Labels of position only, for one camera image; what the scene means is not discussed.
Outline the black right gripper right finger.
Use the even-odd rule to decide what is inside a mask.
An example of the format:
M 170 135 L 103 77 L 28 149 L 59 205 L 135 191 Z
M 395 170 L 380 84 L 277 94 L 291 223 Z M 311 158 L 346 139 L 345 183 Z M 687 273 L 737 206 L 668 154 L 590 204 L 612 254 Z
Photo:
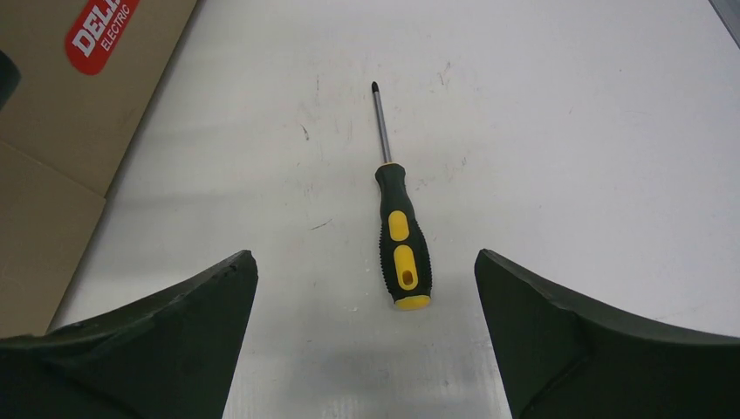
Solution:
M 623 311 L 490 250 L 475 277 L 513 417 L 738 417 L 738 338 Z

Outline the black yellow screwdriver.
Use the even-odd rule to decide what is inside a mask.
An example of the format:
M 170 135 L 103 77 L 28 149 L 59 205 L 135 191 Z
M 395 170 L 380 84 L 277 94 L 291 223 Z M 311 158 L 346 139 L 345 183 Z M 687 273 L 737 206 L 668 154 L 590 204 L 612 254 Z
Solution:
M 383 159 L 374 175 L 380 190 L 380 269 L 394 306 L 418 310 L 431 302 L 431 259 L 406 188 L 406 170 L 392 158 L 380 87 L 375 81 L 371 92 Z

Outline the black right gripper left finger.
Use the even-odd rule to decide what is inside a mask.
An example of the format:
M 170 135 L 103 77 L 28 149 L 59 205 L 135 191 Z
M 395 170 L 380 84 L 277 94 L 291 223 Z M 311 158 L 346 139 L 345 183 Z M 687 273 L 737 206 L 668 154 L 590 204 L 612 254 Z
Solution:
M 108 313 L 3 339 L 2 417 L 221 417 L 257 281 L 239 251 Z

